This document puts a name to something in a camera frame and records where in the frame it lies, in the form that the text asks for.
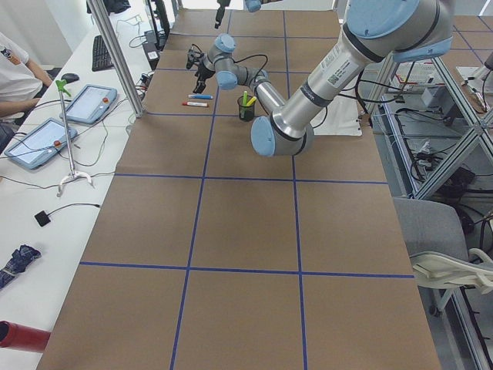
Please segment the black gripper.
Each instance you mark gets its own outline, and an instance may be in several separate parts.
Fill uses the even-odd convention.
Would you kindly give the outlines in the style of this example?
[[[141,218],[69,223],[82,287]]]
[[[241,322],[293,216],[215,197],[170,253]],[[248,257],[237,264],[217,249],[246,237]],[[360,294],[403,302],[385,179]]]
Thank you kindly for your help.
[[[217,0],[220,7],[216,11],[214,28],[218,29],[222,25],[223,17],[226,11],[226,7],[230,6],[230,0]]]
[[[198,70],[196,72],[196,86],[193,89],[195,93],[202,93],[206,89],[206,80],[214,76],[215,67],[208,57],[203,57],[198,64]]]

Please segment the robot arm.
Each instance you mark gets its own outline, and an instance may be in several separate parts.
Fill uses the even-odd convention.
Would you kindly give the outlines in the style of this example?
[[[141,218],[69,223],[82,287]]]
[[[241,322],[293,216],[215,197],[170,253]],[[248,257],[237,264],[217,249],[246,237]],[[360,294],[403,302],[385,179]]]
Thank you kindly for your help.
[[[261,7],[265,4],[270,4],[274,2],[279,2],[280,0],[245,0],[244,4],[249,12],[256,12],[261,9]],[[216,11],[216,18],[214,22],[214,28],[218,29],[223,21],[223,17],[226,11],[226,8],[230,6],[230,0],[217,0],[217,4],[219,8]]]
[[[276,91],[263,69],[234,61],[236,42],[226,33],[215,38],[208,52],[190,50],[186,67],[198,68],[195,93],[211,77],[221,89],[249,87],[267,112],[251,127],[255,151],[295,156],[313,142],[312,119],[367,65],[388,55],[397,63],[444,55],[451,48],[454,10],[453,1],[350,1],[337,44],[289,99]]]

